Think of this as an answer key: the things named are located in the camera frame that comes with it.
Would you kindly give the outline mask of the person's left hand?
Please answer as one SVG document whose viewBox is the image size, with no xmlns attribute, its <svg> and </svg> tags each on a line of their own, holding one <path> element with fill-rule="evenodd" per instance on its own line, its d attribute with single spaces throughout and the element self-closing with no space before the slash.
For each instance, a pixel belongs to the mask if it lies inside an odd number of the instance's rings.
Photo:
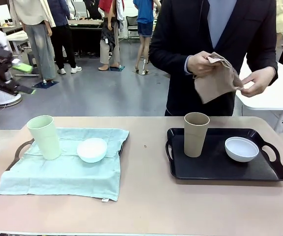
<svg viewBox="0 0 283 236">
<path fill-rule="evenodd" d="M 242 80 L 242 84 L 246 85 L 250 82 L 253 82 L 253 84 L 249 88 L 242 88 L 240 90 L 241 94 L 245 97 L 253 97 L 263 93 L 275 75 L 275 69 L 270 66 L 252 72 L 248 77 Z"/>
</svg>

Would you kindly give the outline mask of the person's right hand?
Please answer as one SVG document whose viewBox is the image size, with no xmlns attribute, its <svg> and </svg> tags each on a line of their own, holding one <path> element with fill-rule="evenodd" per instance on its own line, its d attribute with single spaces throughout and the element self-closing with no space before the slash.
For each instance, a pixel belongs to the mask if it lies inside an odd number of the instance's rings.
<svg viewBox="0 0 283 236">
<path fill-rule="evenodd" d="M 189 56 L 186 62 L 187 71 L 198 77 L 212 73 L 217 65 L 209 62 L 207 57 L 210 55 L 211 54 L 208 52 L 201 51 L 195 55 Z"/>
</svg>

